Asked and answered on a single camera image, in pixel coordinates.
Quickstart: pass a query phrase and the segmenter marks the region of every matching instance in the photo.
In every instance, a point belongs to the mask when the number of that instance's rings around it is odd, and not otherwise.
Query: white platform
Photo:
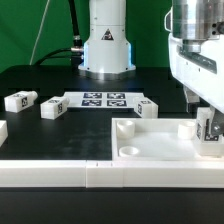
[[[68,108],[134,108],[134,98],[144,97],[143,93],[125,92],[65,92],[69,98]]]

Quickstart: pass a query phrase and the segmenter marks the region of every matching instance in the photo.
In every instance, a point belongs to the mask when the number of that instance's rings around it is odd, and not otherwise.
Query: black cable
[[[41,65],[45,60],[48,60],[48,59],[71,58],[71,57],[73,57],[73,58],[81,58],[81,56],[75,56],[75,55],[43,57],[41,60],[38,60],[34,65]]]
[[[62,53],[62,52],[68,52],[68,51],[71,52],[71,49],[70,48],[61,48],[61,49],[58,49],[56,51],[52,51],[51,53],[45,55],[43,58],[39,59],[34,65],[42,64],[43,61],[50,58],[52,55],[59,54],[59,53]]]
[[[75,9],[75,2],[74,0],[68,0],[70,6],[70,13],[72,19],[72,28],[73,28],[73,35],[79,36],[79,28],[78,28],[78,21],[77,21],[77,14]]]
[[[74,0],[68,0],[69,6],[70,6],[70,14],[72,19],[72,29],[73,29],[73,43],[75,47],[81,47],[82,46],[82,40],[80,39],[79,34],[79,26],[78,26],[78,19],[77,19],[77,13],[75,8],[75,2]]]

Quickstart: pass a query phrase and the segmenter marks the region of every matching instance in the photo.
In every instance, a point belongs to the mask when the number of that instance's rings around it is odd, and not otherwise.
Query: black table surface
[[[92,80],[70,67],[16,66],[0,76],[0,119],[7,120],[8,140],[0,160],[111,160],[111,118],[138,117],[131,109],[69,109],[56,120],[41,119],[40,104],[65,91],[142,92],[159,105],[159,117],[190,117],[181,86],[167,68],[138,68],[133,78]],[[5,112],[4,97],[36,91],[35,105],[19,113]]]
[[[4,97],[37,91],[38,100],[18,114],[5,112]],[[120,81],[91,80],[69,67],[15,66],[0,75],[0,120],[9,137],[0,160],[111,160],[111,118],[132,110],[69,110],[55,121],[40,118],[40,104],[65,91],[143,92],[159,105],[160,118],[191,118],[181,85],[168,68],[138,68]],[[0,188],[0,224],[222,224],[223,189]]]

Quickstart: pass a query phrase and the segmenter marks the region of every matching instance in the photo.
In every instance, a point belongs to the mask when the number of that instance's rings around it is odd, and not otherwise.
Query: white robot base
[[[90,37],[80,75],[114,80],[133,76],[131,44],[125,37],[126,0],[90,0]]]

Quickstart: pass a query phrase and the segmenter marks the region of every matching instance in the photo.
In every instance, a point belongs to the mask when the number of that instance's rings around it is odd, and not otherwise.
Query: white 3d printed tray
[[[132,138],[117,137],[117,122],[132,121],[135,133]],[[113,119],[112,153],[114,161],[224,161],[224,144],[202,144],[196,137],[182,140],[178,125],[183,119]],[[217,151],[220,157],[200,156],[208,150]]]

